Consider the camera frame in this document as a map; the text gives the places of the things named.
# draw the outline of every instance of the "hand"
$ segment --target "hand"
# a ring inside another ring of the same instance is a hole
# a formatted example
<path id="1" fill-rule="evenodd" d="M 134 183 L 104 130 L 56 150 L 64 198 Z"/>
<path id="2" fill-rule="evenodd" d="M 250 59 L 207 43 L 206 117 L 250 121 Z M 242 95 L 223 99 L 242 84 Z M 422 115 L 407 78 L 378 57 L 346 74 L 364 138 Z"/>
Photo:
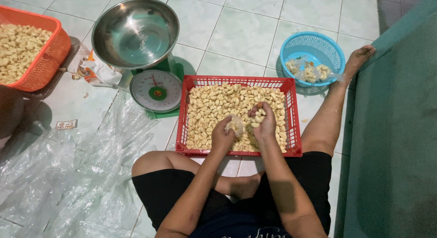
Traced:
<path id="1" fill-rule="evenodd" d="M 263 119 L 263 122 L 259 125 L 258 128 L 254 128 L 254 136 L 258 140 L 258 143 L 264 143 L 267 140 L 273 139 L 276 141 L 275 138 L 275 130 L 276 130 L 276 118 L 273 114 L 273 110 L 270 107 L 270 105 L 267 102 L 261 102 L 263 104 L 263 110 L 266 112 L 266 116 Z M 257 112 L 258 109 L 256 106 L 252 108 L 252 110 L 249 111 L 248 116 L 254 117 L 255 112 Z"/>
<path id="2" fill-rule="evenodd" d="M 211 152 L 214 151 L 225 156 L 231 148 L 235 140 L 235 131 L 233 129 L 229 129 L 229 131 L 225 130 L 226 124 L 229 123 L 231 120 L 232 117 L 227 116 L 225 119 L 220 121 L 212 131 Z"/>

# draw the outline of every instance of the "printed label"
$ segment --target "printed label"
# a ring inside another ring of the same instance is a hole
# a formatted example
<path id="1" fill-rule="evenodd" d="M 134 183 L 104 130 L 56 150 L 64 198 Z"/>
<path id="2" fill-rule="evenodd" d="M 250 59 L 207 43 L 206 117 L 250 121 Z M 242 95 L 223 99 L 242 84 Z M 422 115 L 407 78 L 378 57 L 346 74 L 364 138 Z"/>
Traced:
<path id="1" fill-rule="evenodd" d="M 55 129 L 74 129 L 77 127 L 77 119 L 66 121 L 66 122 L 57 122 Z"/>

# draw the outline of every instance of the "orange plastic basket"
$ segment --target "orange plastic basket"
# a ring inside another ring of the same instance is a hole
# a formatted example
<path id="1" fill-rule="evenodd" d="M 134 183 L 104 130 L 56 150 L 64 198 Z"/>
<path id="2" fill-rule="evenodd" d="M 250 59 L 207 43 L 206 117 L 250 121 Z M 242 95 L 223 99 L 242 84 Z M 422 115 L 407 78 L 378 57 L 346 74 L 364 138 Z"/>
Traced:
<path id="1" fill-rule="evenodd" d="M 299 130 L 298 105 L 296 101 L 296 86 L 293 78 L 274 77 L 226 77 L 226 76 L 192 76 L 183 78 L 182 98 L 180 100 L 180 112 L 178 133 L 176 135 L 175 151 L 186 156 L 206 156 L 209 150 L 188 149 L 186 145 L 188 136 L 188 104 L 190 103 L 190 90 L 193 87 L 214 85 L 223 82 L 228 84 L 241 84 L 241 86 L 258 86 L 279 88 L 285 94 L 285 128 L 287 133 L 287 146 L 284 157 L 301 157 L 302 143 Z M 229 151 L 228 155 L 238 156 L 261 156 L 257 152 Z"/>
<path id="2" fill-rule="evenodd" d="M 61 22 L 53 17 L 0 6 L 0 23 L 30 25 L 53 32 L 23 76 L 13 84 L 6 84 L 29 92 L 42 89 L 53 78 L 70 51 L 71 41 L 61 28 Z"/>

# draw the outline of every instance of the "foot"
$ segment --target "foot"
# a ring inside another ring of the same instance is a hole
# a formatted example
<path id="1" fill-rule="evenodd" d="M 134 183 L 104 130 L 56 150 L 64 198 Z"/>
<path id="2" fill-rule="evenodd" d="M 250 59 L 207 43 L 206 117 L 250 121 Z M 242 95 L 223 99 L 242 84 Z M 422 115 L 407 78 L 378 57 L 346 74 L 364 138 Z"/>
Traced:
<path id="1" fill-rule="evenodd" d="M 264 174 L 260 172 L 248 177 L 236 177 L 231 184 L 231 196 L 239 200 L 252 198 L 258 189 L 261 176 Z"/>
<path id="2" fill-rule="evenodd" d="M 345 80 L 350 81 L 361 66 L 369 60 L 375 52 L 376 49 L 372 45 L 365 45 L 362 48 L 353 51 L 344 69 L 344 73 L 346 74 Z"/>

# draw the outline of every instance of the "kitchen scale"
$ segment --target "kitchen scale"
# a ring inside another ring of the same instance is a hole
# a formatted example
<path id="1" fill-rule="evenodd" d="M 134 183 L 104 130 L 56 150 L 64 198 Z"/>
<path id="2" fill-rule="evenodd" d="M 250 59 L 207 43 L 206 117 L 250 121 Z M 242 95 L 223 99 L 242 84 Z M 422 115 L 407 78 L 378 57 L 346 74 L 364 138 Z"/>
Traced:
<path id="1" fill-rule="evenodd" d="M 170 54 L 148 69 L 132 70 L 129 91 L 132 98 L 146 109 L 151 118 L 179 115 L 182 96 L 183 66 Z"/>

